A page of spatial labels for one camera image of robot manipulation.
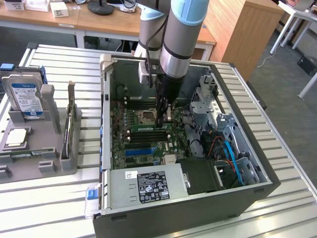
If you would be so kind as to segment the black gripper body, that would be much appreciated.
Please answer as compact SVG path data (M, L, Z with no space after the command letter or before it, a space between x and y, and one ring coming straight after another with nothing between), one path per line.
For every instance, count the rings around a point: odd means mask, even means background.
M167 74L159 74L156 80L156 103L161 99L167 100L172 104L179 96L184 76L181 78L173 78Z

